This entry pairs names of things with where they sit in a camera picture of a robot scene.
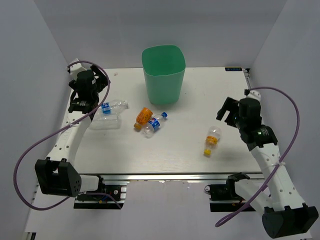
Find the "clear bottle yellow cap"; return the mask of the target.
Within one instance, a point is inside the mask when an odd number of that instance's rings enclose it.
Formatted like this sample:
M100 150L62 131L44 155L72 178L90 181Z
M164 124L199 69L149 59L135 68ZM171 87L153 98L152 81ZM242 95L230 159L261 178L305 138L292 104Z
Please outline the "clear bottle yellow cap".
M207 132L206 139L204 142L203 154L210 157L212 151L217 147L218 142L222 137L222 131L216 126L211 126Z

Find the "clear bottle blue label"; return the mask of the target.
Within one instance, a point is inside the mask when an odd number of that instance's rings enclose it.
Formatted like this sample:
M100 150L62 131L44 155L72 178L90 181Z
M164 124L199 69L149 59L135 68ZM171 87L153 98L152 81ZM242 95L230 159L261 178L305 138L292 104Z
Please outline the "clear bottle blue label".
M128 108L128 102L126 100L119 99L104 102L101 105L101 111L105 115L118 115Z

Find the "large clear crushed bottle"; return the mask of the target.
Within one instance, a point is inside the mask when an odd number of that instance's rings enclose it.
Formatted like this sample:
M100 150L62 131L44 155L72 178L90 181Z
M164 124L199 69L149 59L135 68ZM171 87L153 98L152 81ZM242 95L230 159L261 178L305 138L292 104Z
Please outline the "large clear crushed bottle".
M121 127L122 118L120 114L96 114L89 126L89 129L100 130L116 130Z

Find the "orange plastic bottle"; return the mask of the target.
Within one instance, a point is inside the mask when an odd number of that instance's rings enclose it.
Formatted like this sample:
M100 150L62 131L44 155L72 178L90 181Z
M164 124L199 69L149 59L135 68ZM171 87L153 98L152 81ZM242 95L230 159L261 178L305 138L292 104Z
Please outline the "orange plastic bottle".
M149 108L143 107L136 117L136 122L133 125L134 129L136 131L140 131L148 123L152 116L153 112Z

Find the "pepsi bottle blue cap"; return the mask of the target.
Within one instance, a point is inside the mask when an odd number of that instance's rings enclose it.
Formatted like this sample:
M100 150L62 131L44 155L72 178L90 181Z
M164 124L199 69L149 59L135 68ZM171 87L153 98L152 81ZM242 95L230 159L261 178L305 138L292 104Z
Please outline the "pepsi bottle blue cap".
M146 138L151 138L160 128L163 127L167 117L168 114L166 112L152 116L143 130L144 136Z

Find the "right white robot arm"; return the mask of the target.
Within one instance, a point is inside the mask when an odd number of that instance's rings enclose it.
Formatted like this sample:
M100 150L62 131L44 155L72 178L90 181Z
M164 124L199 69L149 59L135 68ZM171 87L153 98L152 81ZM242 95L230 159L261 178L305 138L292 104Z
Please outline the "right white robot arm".
M233 200L243 198L259 213L264 230L272 239L306 233L318 219L318 210L308 206L295 188L272 128L262 123L260 102L249 97L227 97L217 112L217 120L226 112L226 124L239 130L265 177L265 184L258 188L245 174L233 174L228 178L226 195Z

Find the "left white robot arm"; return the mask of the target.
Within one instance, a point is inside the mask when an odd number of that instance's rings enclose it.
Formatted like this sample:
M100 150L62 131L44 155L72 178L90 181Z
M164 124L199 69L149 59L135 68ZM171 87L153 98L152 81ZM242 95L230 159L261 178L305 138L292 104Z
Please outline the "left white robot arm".
M99 104L99 93L108 85L108 77L94 64L89 69L76 63L69 68L73 90L66 115L65 129L45 159L35 163L40 189L45 195L76 197L88 192L94 199L105 196L106 187L98 176L79 174L74 167L85 131L92 123Z

